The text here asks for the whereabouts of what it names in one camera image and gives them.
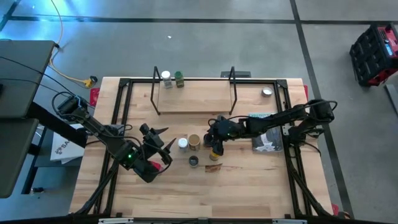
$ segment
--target yellow cable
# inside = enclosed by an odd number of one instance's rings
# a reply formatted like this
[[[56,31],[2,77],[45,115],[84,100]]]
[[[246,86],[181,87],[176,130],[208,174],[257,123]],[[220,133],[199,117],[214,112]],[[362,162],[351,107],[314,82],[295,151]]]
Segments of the yellow cable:
[[[51,0],[51,3],[53,4],[55,10],[57,11],[57,14],[58,14],[58,17],[60,18],[60,23],[61,23],[61,34],[60,34],[60,38],[58,39],[58,42],[57,42],[57,44],[59,45],[60,42],[61,42],[61,39],[62,39],[62,35],[63,35],[63,22],[62,22],[61,14],[60,14],[60,12],[58,11],[57,6],[55,5],[54,1]],[[55,52],[55,49],[53,49],[53,51],[52,51],[52,56],[51,56],[51,58],[50,58],[50,66],[49,66],[52,70],[54,70],[54,71],[57,72],[59,75],[65,77],[65,78],[67,78],[67,79],[69,79],[69,80],[73,80],[73,81],[76,81],[76,82],[84,83],[85,86],[86,86],[86,88],[91,88],[91,87],[92,87],[93,84],[92,84],[92,81],[91,81],[90,79],[88,79],[88,80],[80,80],[80,79],[77,79],[77,78],[69,77],[69,76],[67,76],[66,74],[60,72],[60,71],[55,67],[54,62],[53,62],[53,60],[54,60],[54,58],[55,58],[54,52]]]

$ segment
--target wooden table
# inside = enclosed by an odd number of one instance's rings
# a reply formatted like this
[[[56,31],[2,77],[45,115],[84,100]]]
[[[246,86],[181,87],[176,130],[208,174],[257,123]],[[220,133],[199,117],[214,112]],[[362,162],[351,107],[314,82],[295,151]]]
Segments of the wooden table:
[[[103,124],[111,122],[118,83],[117,77],[103,78],[94,115]],[[290,78],[287,83],[292,106],[306,103],[302,80]],[[275,96],[262,97],[262,87],[264,85],[237,85],[238,102],[232,116],[276,112]],[[135,83],[133,86],[127,120],[133,129],[126,133],[127,136],[141,138],[139,126],[142,123],[147,123],[152,128],[169,127],[169,130],[160,135],[166,144],[173,138],[190,134],[203,136],[208,129],[208,119],[217,115],[189,113],[158,116],[150,103],[150,88],[149,83]],[[156,86],[154,101],[157,101],[158,89],[159,86]],[[121,122],[125,95],[126,91],[122,97],[118,123]],[[314,139],[308,139],[308,142],[317,144]],[[174,143],[170,154],[174,160],[172,165],[150,184],[141,180],[134,171],[120,167],[112,213],[123,212],[124,217],[161,218],[282,218],[286,213],[293,214],[283,152],[254,154],[249,139],[225,142],[224,148],[224,156],[214,162],[209,159],[210,149],[203,145],[199,151],[182,153],[177,143]],[[97,187],[104,150],[101,143],[86,147],[71,212],[77,211]],[[301,150],[308,187],[325,210],[331,213],[319,153],[308,146],[301,147]],[[192,155],[199,157],[199,166],[196,168],[188,165],[188,158]],[[160,162],[158,156],[151,160]],[[219,172],[205,172],[205,165],[219,163],[223,163]],[[296,188],[300,208],[304,211],[301,190],[297,185]],[[102,209],[107,195],[106,189]]]

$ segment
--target book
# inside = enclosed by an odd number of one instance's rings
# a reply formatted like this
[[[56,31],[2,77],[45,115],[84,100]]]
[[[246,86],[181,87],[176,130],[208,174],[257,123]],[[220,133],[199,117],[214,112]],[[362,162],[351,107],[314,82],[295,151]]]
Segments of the book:
[[[81,124],[71,124],[75,129],[82,128]],[[75,143],[65,139],[61,135],[54,133],[51,148],[51,161],[61,161],[65,164],[73,159],[83,156],[85,149]]]
[[[249,113],[253,118],[266,118],[272,113]],[[270,128],[264,134],[252,138],[253,151],[255,152],[280,152],[284,150],[280,127]]]

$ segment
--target gray floor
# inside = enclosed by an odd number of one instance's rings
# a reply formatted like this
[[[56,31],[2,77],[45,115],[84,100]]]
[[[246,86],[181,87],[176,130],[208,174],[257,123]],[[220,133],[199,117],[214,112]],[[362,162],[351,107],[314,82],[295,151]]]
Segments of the gray floor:
[[[0,2],[0,13],[12,0]],[[293,19],[289,0],[107,0],[55,1],[64,16],[179,19]],[[296,0],[302,20],[398,20],[394,0]],[[48,0],[22,0],[13,16],[56,15]],[[253,77],[310,79],[295,24],[64,22],[62,51],[54,63],[79,78],[151,75],[160,70],[182,70],[188,77],[218,77],[220,71],[249,70]],[[398,173],[395,137],[398,117],[383,89],[361,88],[354,79],[348,50],[367,29],[364,25],[303,25],[308,51],[324,99],[339,107],[331,123],[336,150],[357,219],[398,220]],[[8,21],[0,38],[58,40],[60,24],[47,21]],[[82,89],[51,69],[53,76],[76,94]],[[387,83],[398,85],[398,77]],[[51,80],[42,84],[62,90]],[[40,88],[35,101],[50,110],[53,93]],[[331,200],[340,205],[324,139],[322,162]],[[36,186],[50,192],[40,198],[19,195],[0,200],[0,220],[46,217],[68,212],[77,169],[40,171]]]

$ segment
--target white cap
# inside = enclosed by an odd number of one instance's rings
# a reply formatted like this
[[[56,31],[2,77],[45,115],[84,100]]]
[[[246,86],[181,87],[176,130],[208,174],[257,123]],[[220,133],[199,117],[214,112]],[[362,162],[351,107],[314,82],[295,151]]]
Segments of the white cap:
[[[169,78],[170,77],[170,72],[169,71],[163,71],[161,75],[162,75],[162,78]]]
[[[188,146],[188,140],[185,138],[180,138],[178,140],[178,146],[180,147],[187,147]]]

